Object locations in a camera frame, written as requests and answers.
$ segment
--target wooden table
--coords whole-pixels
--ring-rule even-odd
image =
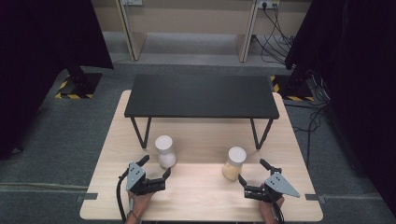
[[[120,219],[116,200],[118,176],[130,161],[150,155],[143,166],[147,178],[164,173],[157,160],[155,139],[163,134],[174,140],[177,164],[166,180],[166,190],[154,194],[143,220],[174,221],[262,221],[258,202],[245,199],[242,186],[227,180],[222,167],[231,147],[247,152],[242,176],[249,185],[259,186],[269,177],[260,164],[261,158],[280,167],[282,175],[302,195],[285,195],[282,212],[286,221],[320,221],[323,218],[318,201],[308,201],[305,194],[315,194],[304,166],[294,132],[280,95],[274,93],[279,119],[274,120],[271,132],[262,149],[251,141],[251,126],[247,119],[153,119],[150,141],[142,150],[131,121],[124,117],[130,91],[125,91],[117,107],[87,193],[97,193],[96,200],[85,200],[80,215],[85,219]],[[144,127],[147,119],[137,119]],[[258,127],[265,127],[266,120]],[[121,189],[125,189],[126,180]],[[127,194],[121,191],[122,203],[128,207]]]

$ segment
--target black cable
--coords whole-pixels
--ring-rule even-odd
[[[279,41],[279,43],[282,44],[282,45],[287,45],[288,48],[290,49],[290,46],[293,44],[294,37],[293,37],[293,36],[291,36],[291,37],[280,36],[279,39],[278,39],[278,41]]]
[[[329,94],[327,93],[328,92],[328,88],[327,88],[327,85],[326,85],[326,83],[323,81],[323,77],[322,77],[322,75],[321,75],[321,73],[320,73],[320,63],[319,63],[319,57],[318,57],[318,55],[317,55],[317,70],[318,70],[318,73],[317,73],[317,75],[319,76],[319,79],[320,79],[320,87],[321,87],[321,89],[323,90],[323,93],[325,94],[325,98],[327,98],[327,102],[330,102],[330,100],[331,100],[331,98],[330,98],[330,96],[329,96]]]
[[[278,218],[279,224],[284,224],[285,218],[283,218],[283,213],[282,213],[282,210],[280,210],[279,205],[277,205],[277,203],[273,203],[273,207],[274,207],[276,216]]]
[[[119,176],[119,183],[117,184],[117,189],[116,189],[117,203],[119,204],[122,222],[126,221],[126,216],[125,216],[125,212],[123,211],[123,207],[122,207],[120,189],[121,189],[121,183],[122,183],[123,179],[125,179],[125,177],[128,175],[128,172],[129,172],[129,169],[126,169],[126,171],[121,176]]]
[[[290,43],[289,40],[286,38],[286,36],[283,35],[282,29],[280,29],[279,20],[277,19],[277,16],[278,16],[278,14],[279,14],[279,8],[277,7],[277,4],[274,4],[274,8],[275,8],[276,23],[277,23],[277,26],[278,26],[278,28],[279,28],[278,31],[280,32],[280,34],[282,35],[282,37],[283,37],[284,39],[286,39],[286,42],[288,43],[287,46],[288,46],[288,48],[290,49],[291,43]]]
[[[309,132],[311,132],[311,133],[312,133],[312,132],[316,131],[317,128],[319,128],[320,125],[321,125],[321,117],[322,117],[322,116],[319,116],[318,122],[317,122],[314,118],[312,118],[312,116],[314,116],[315,114],[317,114],[318,111],[312,113],[312,114],[309,116],[309,118],[311,118],[311,122],[313,121],[313,122],[315,123],[315,128],[314,128],[314,129],[302,129],[302,128],[294,127],[294,126],[293,126],[293,127],[292,127],[293,129],[297,129],[297,130],[295,130],[294,132],[295,132],[295,133],[297,133],[297,132],[304,132],[304,133],[309,133]]]
[[[285,35],[283,35],[282,30],[280,29],[280,24],[279,24],[279,21],[278,21],[278,8],[277,8],[277,4],[275,4],[274,7],[275,7],[276,21],[273,21],[273,20],[269,17],[269,15],[267,14],[267,12],[266,12],[266,10],[265,10],[265,9],[266,9],[266,3],[263,3],[263,5],[262,5],[262,11],[264,12],[265,16],[266,16],[266,17],[271,21],[271,23],[274,25],[271,34],[269,35],[268,38],[267,38],[266,35],[264,36],[264,39],[265,39],[264,45],[262,45],[262,44],[260,43],[260,41],[259,41],[259,39],[257,38],[257,36],[255,36],[255,38],[256,38],[256,40],[259,42],[259,44],[262,46],[261,57],[262,57],[262,60],[263,60],[264,62],[266,62],[266,63],[279,63],[279,64],[282,64],[282,65],[286,65],[286,64],[285,64],[286,55],[283,54],[282,52],[280,52],[279,50],[277,50],[276,48],[274,48],[274,46],[271,45],[271,43],[269,42],[269,41],[271,40],[271,37],[272,37],[272,38],[275,40],[276,44],[277,44],[283,51],[285,51],[286,53],[288,53],[288,51],[287,51],[286,49],[283,49],[283,48],[280,46],[279,42],[276,40],[276,38],[275,38],[275,36],[274,36],[274,31],[275,31],[275,29],[277,29],[277,30],[280,32],[280,34],[282,35],[282,37],[285,39],[285,41],[287,42],[287,46],[288,46],[288,48],[290,49],[290,47],[289,47],[290,42],[289,42],[289,40],[285,37]],[[274,53],[271,52],[271,50],[266,49],[266,48],[265,48],[266,45],[269,45],[270,48],[274,51]],[[264,60],[264,58],[263,58],[263,52],[264,52],[264,51],[265,51],[269,56],[273,57],[273,58],[276,60],[276,62],[271,62],[271,61],[266,61],[266,60]]]
[[[320,100],[322,103],[325,103],[325,104],[329,103],[326,96],[323,94],[322,90],[319,87],[315,87],[313,90],[314,90],[315,96],[318,100]]]
[[[315,118],[317,117],[317,115],[327,106],[323,106],[314,116],[314,118],[311,120],[311,122],[309,123],[309,127],[308,130],[311,130],[311,126],[313,121],[315,120]],[[309,157],[310,157],[310,146],[311,146],[311,132],[308,132],[308,146],[306,147],[306,169],[309,170]]]
[[[260,46],[262,47],[262,52],[265,50],[265,52],[267,52],[270,56],[273,56],[274,59],[277,60],[277,62],[265,61],[265,59],[263,58],[263,54],[262,54],[262,52],[261,52],[261,57],[262,57],[262,61],[263,61],[263,62],[265,62],[265,63],[279,63],[279,64],[285,65],[285,63],[284,63],[282,60],[277,59],[276,56],[275,56],[272,52],[268,51],[268,50],[264,47],[264,45],[262,45],[262,43],[260,42],[260,40],[259,40],[256,36],[255,36],[254,38],[257,40],[257,42],[258,42],[258,43],[260,44]]]

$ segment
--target jar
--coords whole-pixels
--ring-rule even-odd
[[[247,153],[241,147],[232,147],[228,151],[228,158],[223,167],[224,176],[232,181],[238,178],[241,174],[242,165],[247,158]]]
[[[155,140],[155,147],[158,151],[158,163],[162,168],[169,168],[175,165],[176,155],[172,148],[173,140],[168,135],[162,135]]]

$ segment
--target metal frame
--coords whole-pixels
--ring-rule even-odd
[[[148,145],[148,140],[149,140],[149,126],[151,124],[151,117],[148,117],[148,124],[146,127],[146,134],[145,134],[145,139],[143,140],[142,135],[139,132],[139,129],[137,128],[136,120],[134,117],[131,117],[132,124],[134,125],[134,130],[136,131],[137,138],[139,139],[140,146],[142,148],[146,148]],[[251,124],[251,129],[253,131],[253,137],[254,137],[254,143],[256,144],[256,149],[261,149],[262,144],[264,143],[265,139],[267,138],[268,133],[270,132],[271,125],[273,123],[273,119],[269,119],[267,126],[265,127],[264,133],[262,134],[262,140],[259,143],[259,139],[257,138],[257,132],[256,132],[256,127],[254,126],[254,120],[250,119],[250,124]]]
[[[257,138],[256,128],[254,127],[254,120],[250,119],[251,129],[253,130],[253,137],[254,143],[256,144],[256,149],[261,149],[262,144],[264,143],[265,139],[267,138],[268,132],[271,129],[271,125],[273,123],[273,119],[269,119],[267,123],[267,127],[265,127],[264,133],[262,134],[262,140],[259,143],[259,139]]]
[[[151,124],[151,117],[148,117],[148,126],[146,127],[146,134],[145,134],[145,140],[142,139],[142,136],[140,135],[139,129],[137,128],[136,120],[134,120],[134,117],[131,117],[132,124],[134,125],[134,130],[136,131],[137,138],[139,139],[140,146],[142,148],[146,148],[148,145],[148,140],[149,140],[149,125]]]

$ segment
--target power outlet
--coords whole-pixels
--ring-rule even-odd
[[[143,6],[143,0],[127,0],[130,6]]]
[[[261,0],[259,3],[259,8],[262,8],[262,3],[266,3],[267,7],[265,9],[271,9],[275,7],[279,7],[280,0]]]

